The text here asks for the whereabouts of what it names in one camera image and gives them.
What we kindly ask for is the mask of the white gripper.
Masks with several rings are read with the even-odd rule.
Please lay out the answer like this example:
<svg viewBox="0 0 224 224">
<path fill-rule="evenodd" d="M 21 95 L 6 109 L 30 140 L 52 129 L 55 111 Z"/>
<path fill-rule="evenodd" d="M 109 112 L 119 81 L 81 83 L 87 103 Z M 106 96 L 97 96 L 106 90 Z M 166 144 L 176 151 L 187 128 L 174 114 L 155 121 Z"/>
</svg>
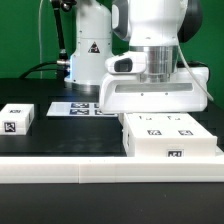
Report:
<svg viewBox="0 0 224 224">
<path fill-rule="evenodd" d="M 106 74 L 100 87 L 99 107 L 104 114 L 197 112 L 207 96 L 186 68 L 178 68 L 167 82 L 140 82 L 137 75 Z"/>
</svg>

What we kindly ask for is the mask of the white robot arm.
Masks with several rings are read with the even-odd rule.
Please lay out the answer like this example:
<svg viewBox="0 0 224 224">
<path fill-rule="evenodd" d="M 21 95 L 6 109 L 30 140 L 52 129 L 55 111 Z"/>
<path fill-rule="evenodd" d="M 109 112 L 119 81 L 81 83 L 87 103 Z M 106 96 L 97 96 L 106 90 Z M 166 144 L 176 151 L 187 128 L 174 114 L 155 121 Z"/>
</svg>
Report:
<svg viewBox="0 0 224 224">
<path fill-rule="evenodd" d="M 178 32 L 189 0 L 76 0 L 70 88 L 99 93 L 105 114 L 193 112 L 207 106 L 209 71 L 179 68 Z"/>
</svg>

